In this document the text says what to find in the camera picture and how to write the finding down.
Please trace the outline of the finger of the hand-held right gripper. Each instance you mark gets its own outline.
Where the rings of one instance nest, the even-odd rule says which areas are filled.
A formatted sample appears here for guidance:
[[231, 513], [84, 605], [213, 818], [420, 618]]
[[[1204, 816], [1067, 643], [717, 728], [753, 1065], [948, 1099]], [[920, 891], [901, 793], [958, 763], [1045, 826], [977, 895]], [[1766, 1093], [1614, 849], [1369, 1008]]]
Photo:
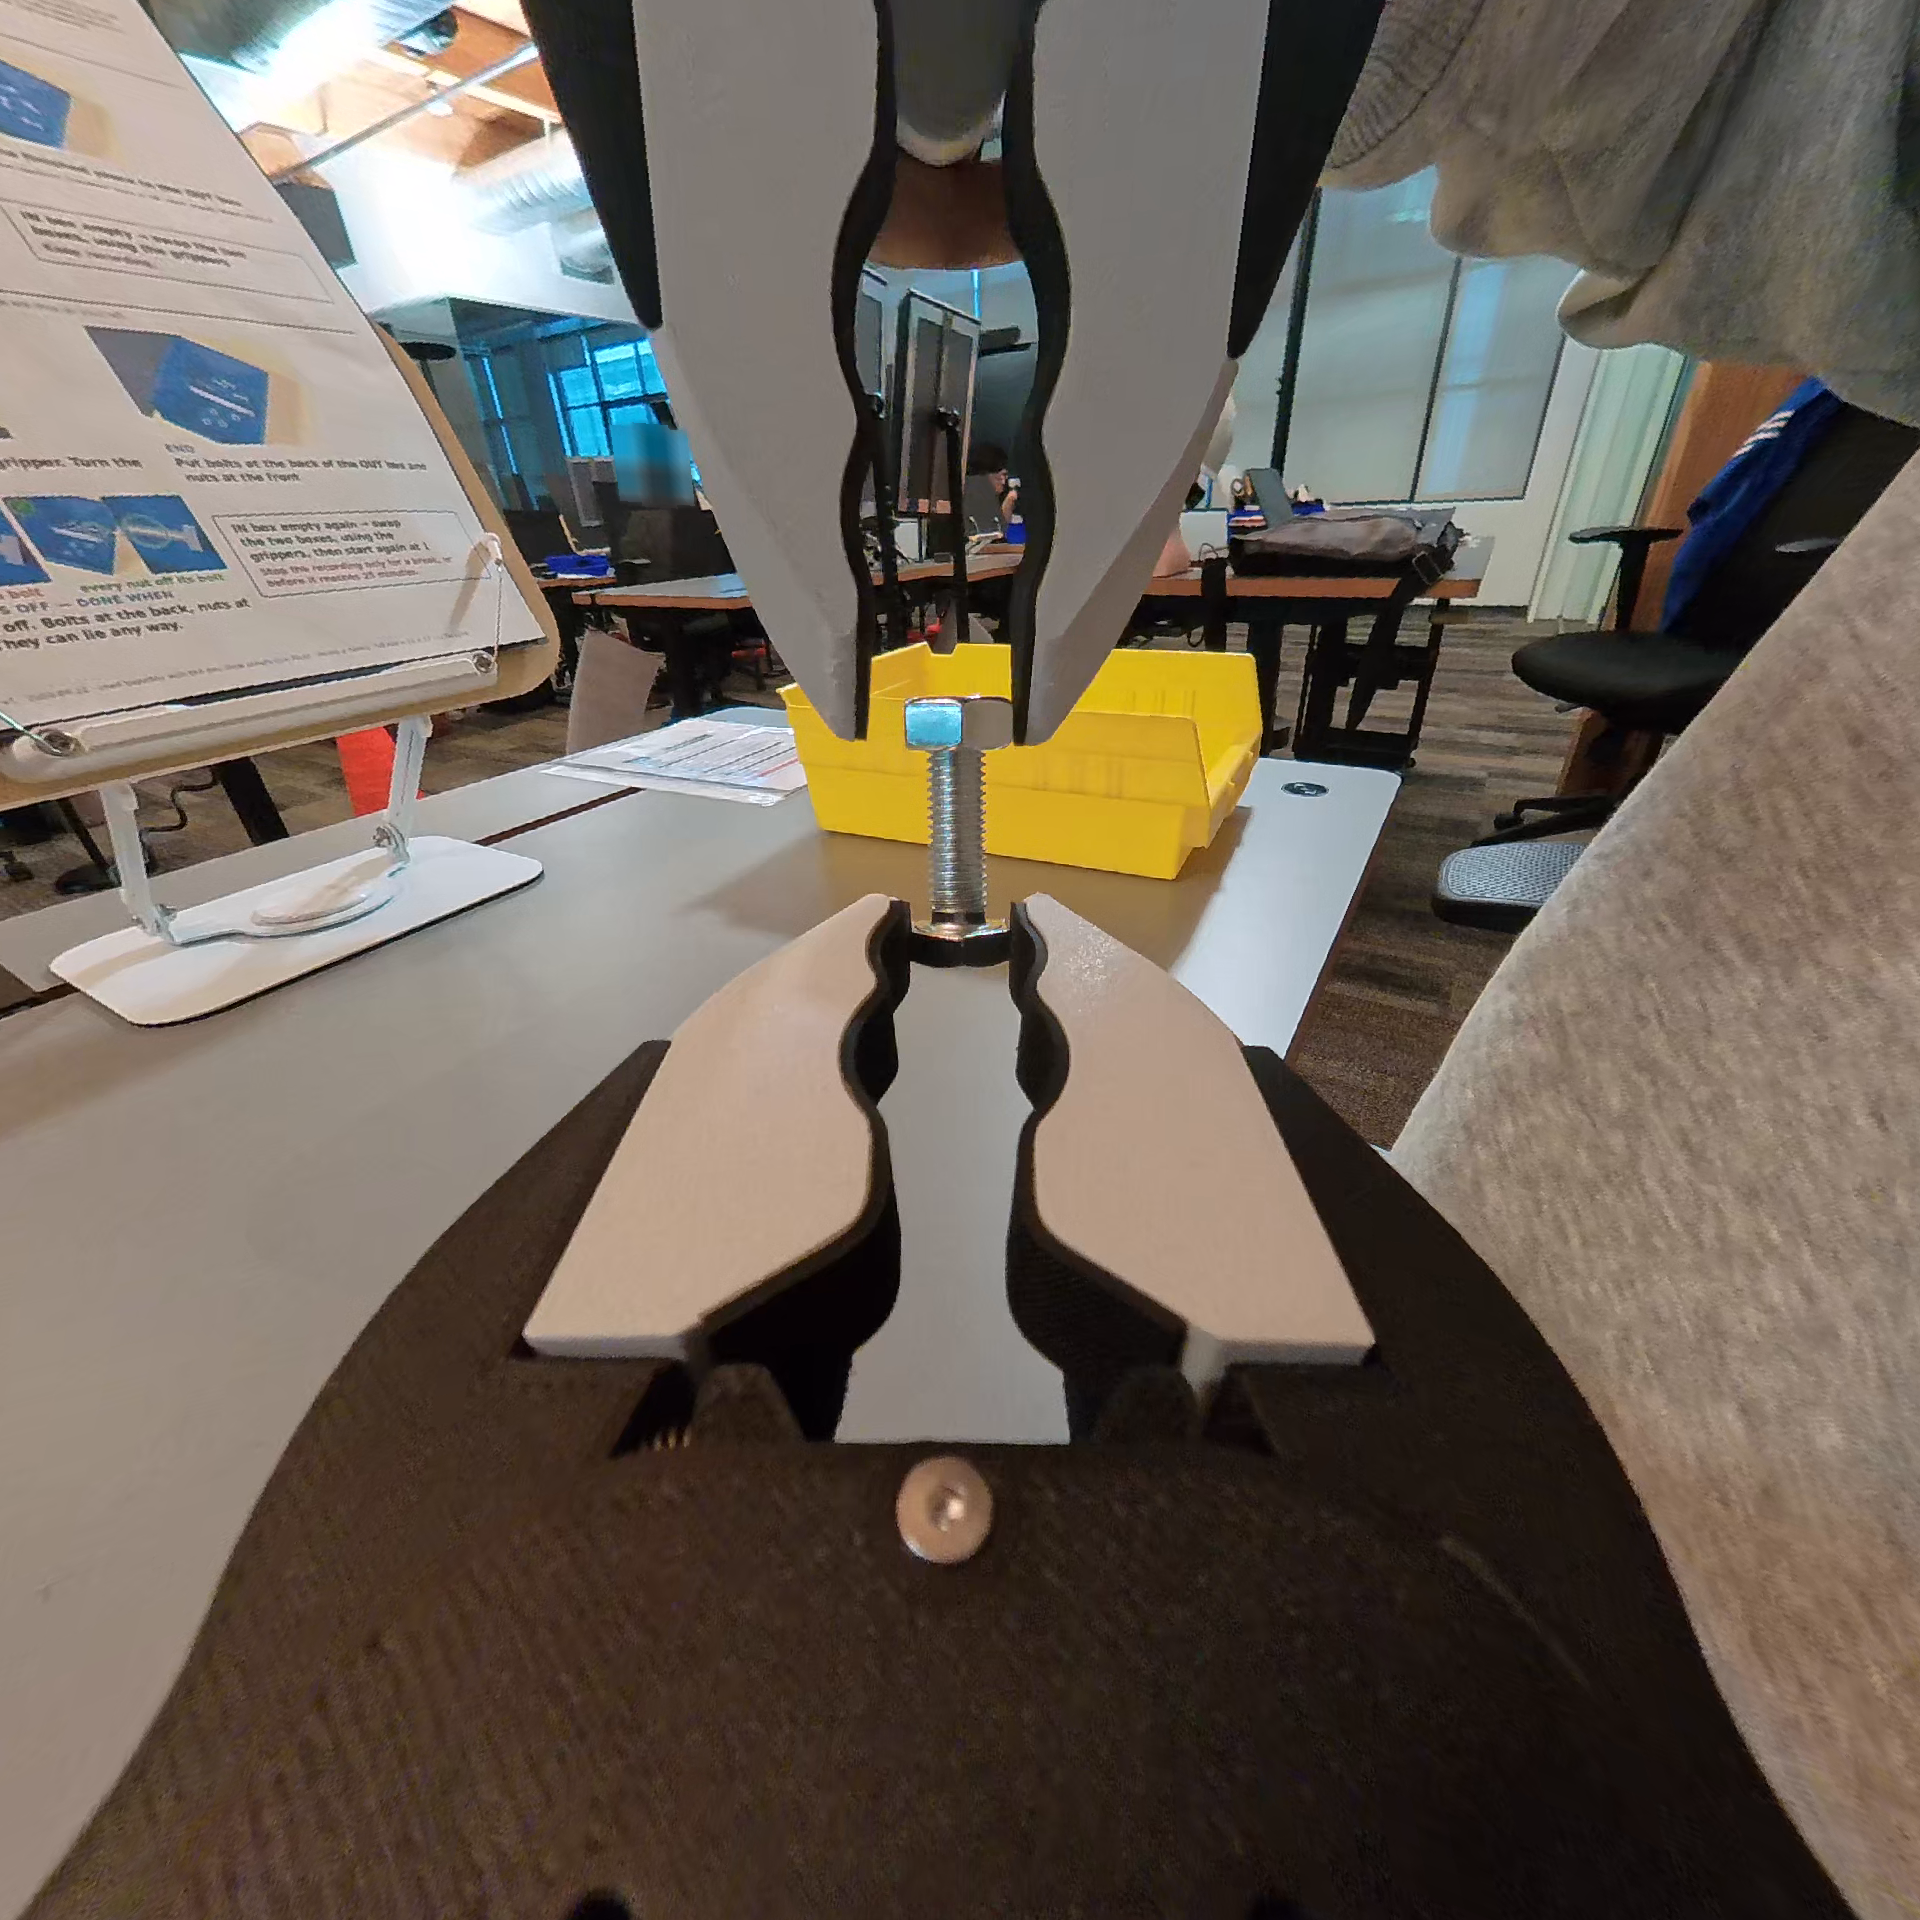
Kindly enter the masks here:
[[1265, 15], [1265, 2], [1022, 14], [1001, 170], [1040, 322], [1007, 627], [1028, 747], [1123, 635], [1231, 387]]
[[853, 330], [893, 192], [889, 6], [635, 5], [633, 34], [668, 391], [761, 626], [828, 728], [859, 737], [877, 425]]

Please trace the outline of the silver steel bolt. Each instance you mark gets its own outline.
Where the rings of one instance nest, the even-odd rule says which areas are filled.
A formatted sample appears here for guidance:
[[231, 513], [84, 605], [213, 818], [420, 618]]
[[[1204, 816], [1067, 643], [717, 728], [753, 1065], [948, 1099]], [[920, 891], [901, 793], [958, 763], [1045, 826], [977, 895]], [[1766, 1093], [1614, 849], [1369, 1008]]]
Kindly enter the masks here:
[[910, 951], [932, 969], [990, 969], [1005, 960], [1011, 928], [990, 912], [983, 749], [927, 752], [927, 912]]

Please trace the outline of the person's right forearm grey sleeve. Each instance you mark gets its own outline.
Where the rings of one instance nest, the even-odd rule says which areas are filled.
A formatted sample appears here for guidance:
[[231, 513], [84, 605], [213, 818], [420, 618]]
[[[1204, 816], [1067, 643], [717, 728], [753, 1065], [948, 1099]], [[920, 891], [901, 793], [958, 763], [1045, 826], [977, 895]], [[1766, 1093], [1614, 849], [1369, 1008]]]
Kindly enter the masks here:
[[1324, 185], [1424, 170], [1445, 248], [1575, 270], [1573, 339], [1916, 425], [1916, 2], [1388, 5]]

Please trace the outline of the grey desk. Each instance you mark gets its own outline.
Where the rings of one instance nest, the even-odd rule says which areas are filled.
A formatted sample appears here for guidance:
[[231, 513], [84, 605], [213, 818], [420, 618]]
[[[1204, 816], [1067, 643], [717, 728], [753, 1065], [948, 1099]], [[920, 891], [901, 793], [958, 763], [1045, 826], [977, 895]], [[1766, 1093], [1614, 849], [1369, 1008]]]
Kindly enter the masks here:
[[[1177, 879], [993, 858], [1287, 1054], [1400, 781], [1264, 759]], [[272, 1464], [419, 1257], [639, 1041], [920, 848], [545, 770], [422, 807], [542, 862], [526, 891], [195, 1023], [4, 1018], [4, 1915], [155, 1717]], [[883, 1101], [903, 1289], [853, 1441], [1064, 1439], [1003, 1301], [1025, 1101], [1001, 976], [918, 973]]]

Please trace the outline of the large black monitor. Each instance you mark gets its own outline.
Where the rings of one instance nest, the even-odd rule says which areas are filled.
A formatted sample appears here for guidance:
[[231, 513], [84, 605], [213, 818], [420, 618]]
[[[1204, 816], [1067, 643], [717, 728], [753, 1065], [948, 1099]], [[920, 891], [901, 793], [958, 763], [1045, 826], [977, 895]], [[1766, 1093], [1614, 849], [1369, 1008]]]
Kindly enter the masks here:
[[963, 510], [981, 319], [920, 289], [895, 311], [895, 513]]
[[859, 520], [879, 519], [879, 488], [889, 479], [893, 449], [893, 307], [889, 280], [876, 266], [864, 266], [855, 287], [855, 370], [872, 421], [864, 454]]

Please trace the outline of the long wooden table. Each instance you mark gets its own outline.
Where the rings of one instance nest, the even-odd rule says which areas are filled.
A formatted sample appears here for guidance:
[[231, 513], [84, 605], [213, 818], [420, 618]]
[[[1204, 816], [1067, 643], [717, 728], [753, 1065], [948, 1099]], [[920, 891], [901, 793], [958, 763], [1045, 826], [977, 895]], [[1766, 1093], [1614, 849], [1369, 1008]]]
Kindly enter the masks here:
[[[926, 638], [953, 638], [951, 560], [911, 560], [895, 566], [895, 592], [876, 583], [879, 599], [876, 653]], [[671, 717], [707, 715], [723, 703], [734, 673], [757, 687], [787, 671], [784, 647], [773, 618], [753, 610], [736, 573], [577, 590], [573, 600], [612, 614], [628, 643], [662, 659], [662, 687]]]

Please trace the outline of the grey bag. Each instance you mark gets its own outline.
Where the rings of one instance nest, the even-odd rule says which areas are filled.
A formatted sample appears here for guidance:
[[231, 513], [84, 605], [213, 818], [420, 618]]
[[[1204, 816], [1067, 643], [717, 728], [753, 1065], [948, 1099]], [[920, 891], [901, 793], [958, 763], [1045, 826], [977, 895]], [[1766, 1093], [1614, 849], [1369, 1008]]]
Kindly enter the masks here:
[[1452, 513], [1293, 512], [1230, 522], [1230, 566], [1243, 578], [1413, 578], [1452, 571], [1464, 535]]

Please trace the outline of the wooden table with black legs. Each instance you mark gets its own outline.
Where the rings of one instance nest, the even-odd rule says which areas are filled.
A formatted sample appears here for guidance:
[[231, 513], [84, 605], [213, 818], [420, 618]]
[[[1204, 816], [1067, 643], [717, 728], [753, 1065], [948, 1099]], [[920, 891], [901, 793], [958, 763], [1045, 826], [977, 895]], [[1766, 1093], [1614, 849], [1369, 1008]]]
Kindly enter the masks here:
[[1223, 653], [1243, 626], [1264, 749], [1391, 775], [1417, 753], [1454, 603], [1476, 599], [1497, 544], [1467, 535], [1445, 571], [1239, 573], [1224, 558], [1149, 583], [1135, 626]]

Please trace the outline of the laminated paper sheet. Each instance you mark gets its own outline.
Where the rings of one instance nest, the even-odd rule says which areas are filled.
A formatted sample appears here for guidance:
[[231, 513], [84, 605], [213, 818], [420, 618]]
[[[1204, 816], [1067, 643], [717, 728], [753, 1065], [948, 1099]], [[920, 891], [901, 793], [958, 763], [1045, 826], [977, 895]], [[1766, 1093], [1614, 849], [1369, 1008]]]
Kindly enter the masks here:
[[576, 784], [769, 807], [807, 787], [791, 726], [693, 717], [548, 760]]

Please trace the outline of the grey mesh chair seat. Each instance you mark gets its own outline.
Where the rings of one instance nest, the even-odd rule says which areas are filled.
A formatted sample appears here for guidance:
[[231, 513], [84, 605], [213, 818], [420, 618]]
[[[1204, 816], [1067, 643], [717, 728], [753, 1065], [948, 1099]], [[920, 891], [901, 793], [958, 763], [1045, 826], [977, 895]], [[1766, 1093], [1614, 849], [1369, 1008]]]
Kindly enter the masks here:
[[1520, 931], [1552, 898], [1591, 838], [1589, 831], [1575, 831], [1454, 849], [1432, 879], [1431, 912], [1461, 928]]

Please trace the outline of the white document stand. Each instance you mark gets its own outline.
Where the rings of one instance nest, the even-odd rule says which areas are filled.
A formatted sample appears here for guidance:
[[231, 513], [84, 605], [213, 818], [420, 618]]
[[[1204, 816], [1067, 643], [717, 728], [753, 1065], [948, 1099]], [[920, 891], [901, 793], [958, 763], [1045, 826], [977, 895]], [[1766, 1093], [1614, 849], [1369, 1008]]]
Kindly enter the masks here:
[[102, 711], [63, 726], [4, 717], [4, 807], [96, 793], [111, 841], [111, 869], [131, 925], [49, 962], [54, 979], [131, 1023], [180, 1023], [272, 992], [296, 976], [453, 918], [539, 878], [526, 855], [443, 833], [396, 830], [375, 816], [369, 841], [308, 871], [240, 893], [164, 904], [152, 891], [137, 824], [137, 781], [173, 776], [236, 757], [326, 741], [353, 728], [429, 719], [488, 703], [545, 678], [559, 658], [552, 614], [461, 442], [408, 355], [376, 323], [399, 360], [447, 457], [479, 501], [511, 579], [543, 623], [543, 640], [332, 681], [283, 681], [187, 702]]

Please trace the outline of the printed instruction sheet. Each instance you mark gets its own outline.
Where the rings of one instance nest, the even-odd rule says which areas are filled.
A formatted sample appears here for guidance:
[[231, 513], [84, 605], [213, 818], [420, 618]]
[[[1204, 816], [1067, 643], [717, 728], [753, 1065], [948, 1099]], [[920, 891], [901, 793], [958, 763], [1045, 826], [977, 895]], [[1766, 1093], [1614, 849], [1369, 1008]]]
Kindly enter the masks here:
[[142, 5], [4, 5], [1, 703], [543, 640], [479, 501]]

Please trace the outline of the orange traffic cone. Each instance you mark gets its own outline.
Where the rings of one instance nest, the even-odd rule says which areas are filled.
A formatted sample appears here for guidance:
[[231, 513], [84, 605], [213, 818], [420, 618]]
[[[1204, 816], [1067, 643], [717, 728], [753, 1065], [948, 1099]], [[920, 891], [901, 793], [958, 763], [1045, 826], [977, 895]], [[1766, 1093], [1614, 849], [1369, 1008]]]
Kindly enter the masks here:
[[392, 726], [361, 726], [334, 737], [353, 818], [379, 816], [396, 830], [412, 830], [429, 736], [432, 719], [408, 715]]

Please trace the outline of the person's grey sweatshirt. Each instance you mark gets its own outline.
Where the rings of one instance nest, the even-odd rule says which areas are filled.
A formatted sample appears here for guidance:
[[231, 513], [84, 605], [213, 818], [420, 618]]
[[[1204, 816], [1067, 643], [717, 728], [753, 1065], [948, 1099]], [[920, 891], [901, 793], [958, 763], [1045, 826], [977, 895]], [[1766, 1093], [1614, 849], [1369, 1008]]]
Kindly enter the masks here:
[[1589, 842], [1396, 1168], [1600, 1417], [1856, 1915], [1916, 1915], [1917, 470]]

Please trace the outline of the blue jacket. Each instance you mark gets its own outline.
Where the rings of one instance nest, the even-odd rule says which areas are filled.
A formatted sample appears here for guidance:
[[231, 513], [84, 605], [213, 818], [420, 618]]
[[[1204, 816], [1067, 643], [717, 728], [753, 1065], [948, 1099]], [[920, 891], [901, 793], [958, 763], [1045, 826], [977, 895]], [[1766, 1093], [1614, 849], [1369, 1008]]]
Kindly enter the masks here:
[[1827, 382], [1798, 382], [1686, 507], [1686, 531], [1671, 563], [1661, 631], [1702, 638], [1734, 603], [1757, 561], [1766, 513], [1833, 431], [1843, 402]]

